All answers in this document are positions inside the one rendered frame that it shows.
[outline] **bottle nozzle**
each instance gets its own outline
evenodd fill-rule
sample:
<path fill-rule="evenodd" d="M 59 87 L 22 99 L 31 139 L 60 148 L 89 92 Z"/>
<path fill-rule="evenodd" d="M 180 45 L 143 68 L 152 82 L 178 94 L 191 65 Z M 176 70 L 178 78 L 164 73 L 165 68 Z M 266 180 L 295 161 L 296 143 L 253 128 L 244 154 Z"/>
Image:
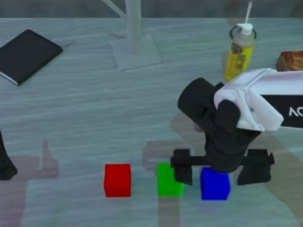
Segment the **bottle nozzle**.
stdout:
<path fill-rule="evenodd" d="M 241 33 L 243 35 L 250 35 L 252 33 L 252 29 L 253 29 L 252 24 L 244 23 L 244 24 L 237 24 L 237 26 L 242 28 Z"/>

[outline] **stand base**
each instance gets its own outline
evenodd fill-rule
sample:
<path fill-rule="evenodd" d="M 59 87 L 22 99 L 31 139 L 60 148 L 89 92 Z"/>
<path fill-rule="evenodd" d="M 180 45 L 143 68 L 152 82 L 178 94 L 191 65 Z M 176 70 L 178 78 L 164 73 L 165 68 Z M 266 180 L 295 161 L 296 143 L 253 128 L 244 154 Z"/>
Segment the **stand base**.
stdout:
<path fill-rule="evenodd" d="M 130 51 L 130 45 L 127 39 L 115 40 L 110 44 L 120 71 L 137 69 L 161 63 L 161 58 L 157 52 L 151 35 L 141 36 L 138 54 L 133 54 Z"/>

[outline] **gray table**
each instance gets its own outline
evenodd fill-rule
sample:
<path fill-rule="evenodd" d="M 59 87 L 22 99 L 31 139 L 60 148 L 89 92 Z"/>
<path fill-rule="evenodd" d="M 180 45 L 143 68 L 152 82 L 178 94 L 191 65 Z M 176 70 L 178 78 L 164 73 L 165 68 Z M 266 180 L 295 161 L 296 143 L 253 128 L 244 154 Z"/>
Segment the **gray table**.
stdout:
<path fill-rule="evenodd" d="M 251 68 L 274 67 L 281 51 L 303 49 L 302 20 L 252 22 L 259 39 Z M 109 45 L 108 33 L 123 35 L 120 19 L 2 19 L 0 28 L 1 44 L 26 28 L 61 45 L 74 41 L 24 85 L 0 78 L 0 126 L 21 173 L 0 183 L 2 227 L 303 226 L 302 131 L 264 133 L 252 145 L 276 153 L 268 184 L 238 187 L 232 179 L 228 201 L 201 201 L 195 169 L 182 198 L 157 197 L 155 165 L 146 159 L 188 146 L 203 153 L 203 134 L 193 132 L 176 102 L 197 77 L 223 79 L 230 46 L 224 19 L 144 20 L 163 63 L 128 72 L 116 70 Z M 35 172 L 43 138 L 59 161 L 57 178 L 52 162 Z M 105 163 L 132 164 L 130 199 L 105 198 Z"/>

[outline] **mustard bottle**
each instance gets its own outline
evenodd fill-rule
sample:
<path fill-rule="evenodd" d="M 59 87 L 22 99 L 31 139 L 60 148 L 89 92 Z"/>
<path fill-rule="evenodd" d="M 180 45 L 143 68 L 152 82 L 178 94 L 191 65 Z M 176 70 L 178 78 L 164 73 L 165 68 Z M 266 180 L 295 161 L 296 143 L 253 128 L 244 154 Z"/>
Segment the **mustard bottle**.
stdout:
<path fill-rule="evenodd" d="M 237 24 L 231 30 L 232 47 L 225 65 L 224 77 L 227 81 L 247 70 L 254 49 L 256 32 L 252 24 Z"/>

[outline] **book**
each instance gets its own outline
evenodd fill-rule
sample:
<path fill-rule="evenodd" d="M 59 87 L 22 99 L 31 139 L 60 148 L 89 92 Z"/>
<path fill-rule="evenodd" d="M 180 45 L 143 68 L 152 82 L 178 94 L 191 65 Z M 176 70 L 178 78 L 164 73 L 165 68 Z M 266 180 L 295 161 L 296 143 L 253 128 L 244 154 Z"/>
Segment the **book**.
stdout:
<path fill-rule="evenodd" d="M 28 29 L 0 48 L 0 75 L 19 86 L 62 51 L 61 46 Z"/>

